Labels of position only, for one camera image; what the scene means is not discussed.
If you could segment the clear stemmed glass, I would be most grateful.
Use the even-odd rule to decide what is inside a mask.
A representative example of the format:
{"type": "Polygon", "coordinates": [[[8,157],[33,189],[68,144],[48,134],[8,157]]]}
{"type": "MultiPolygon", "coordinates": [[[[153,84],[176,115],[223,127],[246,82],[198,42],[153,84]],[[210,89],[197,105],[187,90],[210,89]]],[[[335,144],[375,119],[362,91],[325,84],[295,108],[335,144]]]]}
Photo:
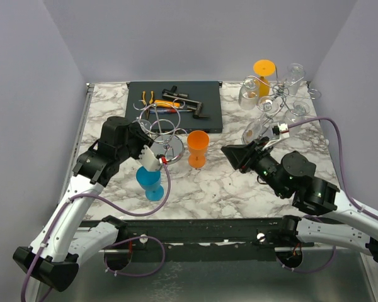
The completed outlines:
{"type": "Polygon", "coordinates": [[[152,136],[152,131],[151,131],[151,122],[148,120],[137,120],[138,124],[140,125],[142,131],[148,135],[152,136]]]}

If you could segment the blue plastic goblet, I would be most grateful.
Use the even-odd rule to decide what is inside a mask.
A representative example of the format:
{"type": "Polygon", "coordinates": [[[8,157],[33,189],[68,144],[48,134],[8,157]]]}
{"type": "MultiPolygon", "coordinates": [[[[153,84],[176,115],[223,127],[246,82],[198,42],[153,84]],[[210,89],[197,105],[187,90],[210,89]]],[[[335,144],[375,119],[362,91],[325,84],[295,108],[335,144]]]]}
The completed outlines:
{"type": "Polygon", "coordinates": [[[149,201],[159,201],[163,198],[164,189],[161,185],[160,171],[150,172],[142,166],[137,170],[135,176],[149,201]]]}

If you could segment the orange plastic goblet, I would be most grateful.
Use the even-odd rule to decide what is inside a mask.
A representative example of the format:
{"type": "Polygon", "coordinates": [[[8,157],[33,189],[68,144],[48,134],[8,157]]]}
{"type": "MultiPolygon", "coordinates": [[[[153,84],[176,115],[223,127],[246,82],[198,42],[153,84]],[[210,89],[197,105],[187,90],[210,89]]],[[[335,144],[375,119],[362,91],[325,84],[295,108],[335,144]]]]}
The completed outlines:
{"type": "Polygon", "coordinates": [[[205,165],[209,141],[208,134],[201,130],[195,130],[188,135],[186,143],[190,153],[188,163],[191,167],[199,169],[205,165]]]}

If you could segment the tall chrome glass rack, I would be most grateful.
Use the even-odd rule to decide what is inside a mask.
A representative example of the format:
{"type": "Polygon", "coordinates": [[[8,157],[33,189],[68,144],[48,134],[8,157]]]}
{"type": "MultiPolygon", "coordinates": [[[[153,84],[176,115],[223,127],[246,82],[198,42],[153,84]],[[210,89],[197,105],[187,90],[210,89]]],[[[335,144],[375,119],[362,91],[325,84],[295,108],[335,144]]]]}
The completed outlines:
{"type": "Polygon", "coordinates": [[[310,112],[304,96],[298,90],[304,81],[306,72],[301,64],[290,64],[283,77],[277,77],[270,83],[268,77],[278,75],[276,65],[270,60],[259,60],[253,66],[255,76],[250,75],[243,81],[239,93],[239,104],[244,109],[256,108],[260,115],[251,121],[243,131],[241,141],[244,144],[271,134],[269,126],[276,121],[276,116],[285,110],[280,122],[289,125],[306,119],[310,112]]]}

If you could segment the yellow plastic goblet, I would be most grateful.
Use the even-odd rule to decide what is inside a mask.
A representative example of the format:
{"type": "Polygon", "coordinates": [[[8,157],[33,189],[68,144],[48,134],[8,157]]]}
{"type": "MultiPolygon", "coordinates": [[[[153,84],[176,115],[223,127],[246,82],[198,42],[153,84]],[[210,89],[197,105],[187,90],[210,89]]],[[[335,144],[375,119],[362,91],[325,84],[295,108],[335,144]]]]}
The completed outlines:
{"type": "Polygon", "coordinates": [[[254,63],[253,71],[257,75],[259,87],[259,97],[268,96],[270,92],[270,83],[268,77],[276,72],[276,66],[271,60],[261,59],[254,63]]]}

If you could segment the ribbed clear wine glass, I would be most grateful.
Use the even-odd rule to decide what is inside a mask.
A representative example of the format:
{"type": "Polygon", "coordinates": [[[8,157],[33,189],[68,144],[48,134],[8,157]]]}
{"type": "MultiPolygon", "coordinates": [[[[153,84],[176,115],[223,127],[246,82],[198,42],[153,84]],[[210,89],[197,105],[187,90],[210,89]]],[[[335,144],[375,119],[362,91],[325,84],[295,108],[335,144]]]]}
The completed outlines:
{"type": "Polygon", "coordinates": [[[289,96],[295,96],[299,90],[306,72],[301,64],[293,63],[287,67],[284,84],[289,96]]]}

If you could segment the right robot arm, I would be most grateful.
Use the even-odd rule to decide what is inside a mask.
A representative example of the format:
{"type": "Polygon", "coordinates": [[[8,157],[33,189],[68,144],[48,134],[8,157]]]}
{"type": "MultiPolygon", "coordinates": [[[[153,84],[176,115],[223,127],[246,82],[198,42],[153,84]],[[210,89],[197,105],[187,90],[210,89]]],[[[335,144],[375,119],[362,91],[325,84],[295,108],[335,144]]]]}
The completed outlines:
{"type": "Polygon", "coordinates": [[[321,242],[357,250],[378,263],[378,211],[347,196],[344,190],[315,175],[316,165],[297,151],[275,160],[265,142],[221,148],[232,167],[254,171],[279,198],[292,198],[292,206],[311,215],[335,220],[335,225],[291,218],[277,231],[278,241],[321,242]]]}

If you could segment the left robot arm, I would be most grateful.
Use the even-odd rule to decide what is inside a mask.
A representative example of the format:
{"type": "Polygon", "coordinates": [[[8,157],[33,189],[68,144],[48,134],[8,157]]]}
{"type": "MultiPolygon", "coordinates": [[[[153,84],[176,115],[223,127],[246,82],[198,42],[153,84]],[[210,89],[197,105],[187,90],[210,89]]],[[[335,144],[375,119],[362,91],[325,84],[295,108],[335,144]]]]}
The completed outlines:
{"type": "Polygon", "coordinates": [[[77,158],[66,192],[48,223],[29,246],[18,247],[13,254],[28,277],[65,291],[90,257],[109,245],[119,249],[126,244],[126,231],[115,225],[99,223],[88,232],[78,228],[120,164],[129,158],[143,159],[153,142],[137,121],[111,116],[104,122],[100,138],[77,158]]]}

